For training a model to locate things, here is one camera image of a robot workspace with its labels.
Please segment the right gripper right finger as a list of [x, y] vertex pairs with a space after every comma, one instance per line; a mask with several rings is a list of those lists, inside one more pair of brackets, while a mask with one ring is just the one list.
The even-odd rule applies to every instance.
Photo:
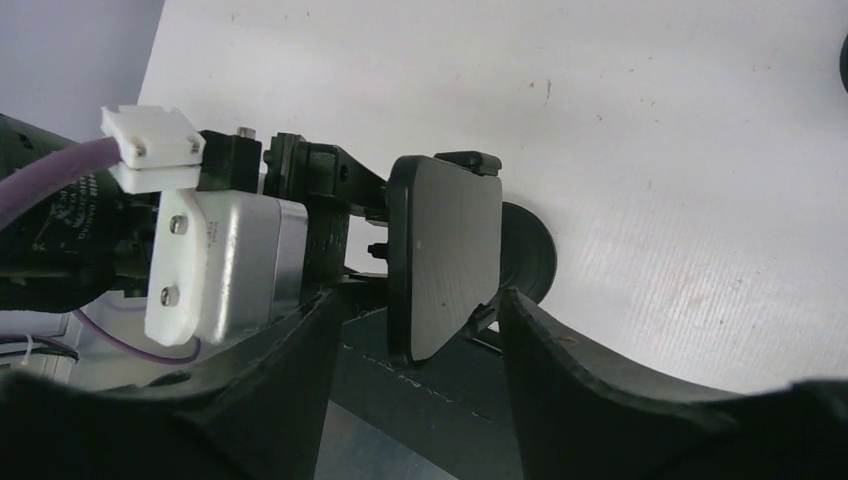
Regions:
[[756, 395], [687, 382], [566, 327], [516, 290], [498, 309], [528, 479], [843, 479], [847, 384]]

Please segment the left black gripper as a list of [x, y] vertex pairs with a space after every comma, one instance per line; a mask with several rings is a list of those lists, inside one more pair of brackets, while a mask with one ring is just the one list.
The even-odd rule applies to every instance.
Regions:
[[238, 190], [300, 203], [308, 213], [303, 290], [342, 279], [352, 216], [388, 221], [386, 181], [337, 145], [278, 133], [268, 147], [203, 130], [200, 191]]

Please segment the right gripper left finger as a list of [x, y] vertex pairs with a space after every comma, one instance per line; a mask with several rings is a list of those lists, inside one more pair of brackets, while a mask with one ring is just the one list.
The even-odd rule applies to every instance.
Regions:
[[1, 377], [5, 479], [310, 479], [345, 299], [329, 290], [270, 328], [142, 387]]

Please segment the black phone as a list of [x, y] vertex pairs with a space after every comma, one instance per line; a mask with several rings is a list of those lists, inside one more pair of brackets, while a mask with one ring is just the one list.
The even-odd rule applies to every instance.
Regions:
[[394, 363], [428, 361], [497, 293], [501, 168], [500, 159], [476, 151], [394, 163], [385, 191], [387, 348]]

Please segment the black round-base phone stand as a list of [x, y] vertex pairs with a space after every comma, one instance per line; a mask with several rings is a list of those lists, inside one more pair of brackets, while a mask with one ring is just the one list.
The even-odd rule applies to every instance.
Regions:
[[[373, 244], [368, 251], [387, 263], [388, 237], [385, 243]], [[548, 227], [533, 212], [505, 200], [503, 195], [500, 284], [495, 296], [503, 288], [515, 288], [536, 302], [543, 300], [553, 285], [557, 262], [556, 245]], [[491, 318], [495, 296], [475, 311], [467, 325], [484, 325]]]

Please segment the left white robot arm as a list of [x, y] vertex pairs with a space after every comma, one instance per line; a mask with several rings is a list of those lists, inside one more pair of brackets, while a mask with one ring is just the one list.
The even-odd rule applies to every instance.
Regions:
[[[214, 130], [203, 138], [201, 190], [305, 206], [302, 300], [345, 275], [350, 218], [385, 216], [384, 180], [338, 146], [290, 133], [268, 146]], [[105, 170], [62, 185], [1, 231], [2, 308], [66, 313], [110, 291], [144, 291], [158, 203], [155, 193], [122, 192]]]

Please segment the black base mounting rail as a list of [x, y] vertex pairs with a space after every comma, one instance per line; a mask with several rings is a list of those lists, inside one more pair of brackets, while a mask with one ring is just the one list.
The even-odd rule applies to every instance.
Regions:
[[417, 370], [391, 364], [385, 334], [383, 311], [342, 326], [316, 478], [522, 478], [499, 334]]

